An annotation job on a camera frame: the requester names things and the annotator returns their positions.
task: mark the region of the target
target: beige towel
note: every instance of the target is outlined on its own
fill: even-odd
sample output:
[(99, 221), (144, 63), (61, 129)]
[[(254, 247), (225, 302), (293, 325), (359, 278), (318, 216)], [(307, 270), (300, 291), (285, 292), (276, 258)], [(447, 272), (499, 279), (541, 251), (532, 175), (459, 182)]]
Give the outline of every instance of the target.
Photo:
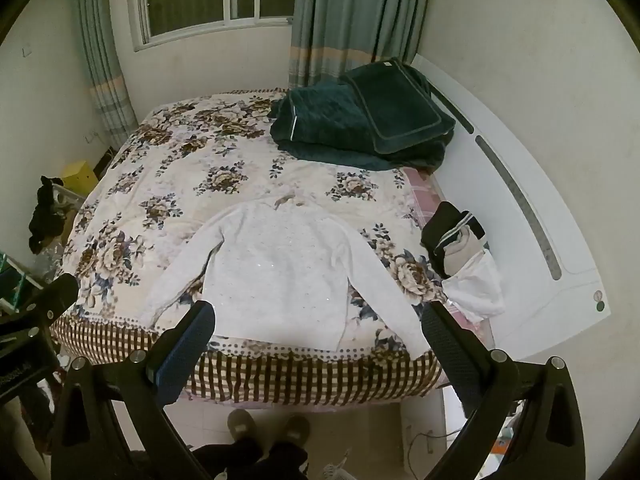
[(482, 251), (482, 245), (468, 225), (463, 225), (455, 242), (444, 248), (444, 271), (453, 276), (471, 259)]

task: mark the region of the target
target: white cloth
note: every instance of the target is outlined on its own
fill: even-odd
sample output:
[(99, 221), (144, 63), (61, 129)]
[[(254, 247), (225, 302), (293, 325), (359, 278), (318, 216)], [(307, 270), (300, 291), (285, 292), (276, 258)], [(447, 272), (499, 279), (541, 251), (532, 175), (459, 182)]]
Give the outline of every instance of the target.
[(304, 197), (272, 195), (207, 221), (152, 287), (140, 323), (155, 325), (205, 266), (202, 299), (215, 309), (217, 335), (335, 351), (351, 282), (411, 358), (430, 348), (359, 232)]
[(505, 310), (500, 273), (487, 249), (476, 253), (456, 274), (443, 280), (442, 291), (472, 323)]

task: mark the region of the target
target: white headboard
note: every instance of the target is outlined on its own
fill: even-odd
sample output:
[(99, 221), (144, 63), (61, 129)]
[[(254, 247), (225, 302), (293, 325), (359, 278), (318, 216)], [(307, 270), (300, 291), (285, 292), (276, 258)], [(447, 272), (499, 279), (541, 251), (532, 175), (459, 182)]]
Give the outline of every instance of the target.
[(527, 358), (607, 317), (607, 295), (587, 243), (542, 168), (449, 75), (420, 55), (412, 66), (456, 118), (434, 177), (446, 200), (471, 211), (487, 233), (507, 304), (507, 312), (490, 320), (496, 348)]

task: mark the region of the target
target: curtain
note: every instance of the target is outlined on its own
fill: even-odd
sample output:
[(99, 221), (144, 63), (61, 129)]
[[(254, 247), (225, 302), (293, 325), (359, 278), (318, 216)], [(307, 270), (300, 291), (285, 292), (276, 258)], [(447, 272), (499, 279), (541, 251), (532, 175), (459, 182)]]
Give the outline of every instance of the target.
[(289, 85), (308, 86), (379, 59), (410, 62), (427, 0), (296, 0)]
[(138, 127), (116, 54), (109, 0), (74, 0), (90, 92), (109, 136), (119, 149)]

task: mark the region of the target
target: dark green blanket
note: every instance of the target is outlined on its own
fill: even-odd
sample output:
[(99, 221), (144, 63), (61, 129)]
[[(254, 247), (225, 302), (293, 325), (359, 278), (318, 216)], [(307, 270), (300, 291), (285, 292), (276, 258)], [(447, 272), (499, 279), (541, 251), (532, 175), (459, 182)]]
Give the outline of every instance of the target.
[(368, 170), (435, 170), (455, 124), (431, 100), (424, 76), (396, 59), (290, 90), (270, 117), (271, 137), (297, 158)]

